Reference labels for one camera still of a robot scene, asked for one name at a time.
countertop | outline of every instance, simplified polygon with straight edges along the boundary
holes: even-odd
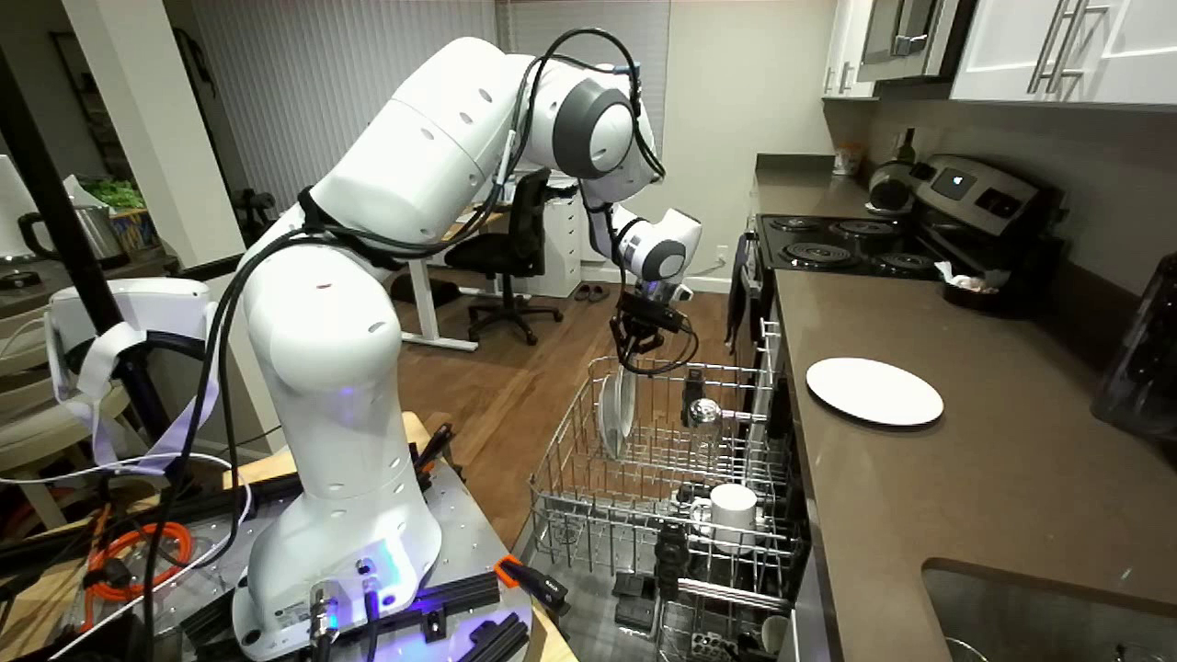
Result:
[[[765,184],[761,209],[861,203],[787,187],[802,184]],[[1044,331],[955,308],[938,283],[776,271],[776,285],[851,662],[950,658],[919,577],[933,559],[1177,608],[1177,469],[1090,412],[1097,376]],[[946,414],[880,430],[816,403],[804,368],[846,352],[924,376]]]
[[[761,214],[865,216],[865,198],[851,176],[759,176]]]

white robotic arm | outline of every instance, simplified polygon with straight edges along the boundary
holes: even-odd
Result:
[[[512,198],[512,169],[534,163],[580,181],[591,245],[636,281],[617,304],[617,352],[689,327],[672,289],[697,224],[613,205],[661,176],[639,88],[547,54],[452,41],[243,258],[250,338],[304,485],[235,591],[250,658],[406,612],[446,545],[406,444],[402,327],[363,251],[439,251],[469,198],[484,194],[482,209],[489,194]]]

dishwasher rack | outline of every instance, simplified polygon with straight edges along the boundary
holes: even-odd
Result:
[[[531,483],[518,555],[601,599],[610,599],[620,574],[656,577],[661,639],[697,635],[708,630],[697,619],[733,630],[735,613],[787,612],[808,525],[794,515],[802,491],[787,442],[769,437],[776,341],[765,341],[761,364],[689,364],[667,376],[591,364]],[[706,496],[721,483],[759,491],[754,525],[708,523]]]

wire dish rack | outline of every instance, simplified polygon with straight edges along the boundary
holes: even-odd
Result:
[[[740,658],[735,639],[792,608],[808,537],[792,450],[769,437],[781,336],[765,331],[761,371],[601,359],[552,434],[518,555],[571,585],[561,626],[586,658]],[[708,523],[708,488],[727,483],[759,496],[745,525]],[[648,635],[613,630],[645,608]]]

white plate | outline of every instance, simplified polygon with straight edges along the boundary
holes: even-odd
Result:
[[[602,451],[613,457],[613,460],[620,457],[620,444],[624,444],[624,437],[634,430],[634,391],[636,391],[636,380],[624,368],[617,368],[601,385],[596,430],[601,430]]]
[[[816,359],[804,371],[804,382],[816,402],[880,426],[927,426],[946,412],[946,402],[929,382],[883,359]]]

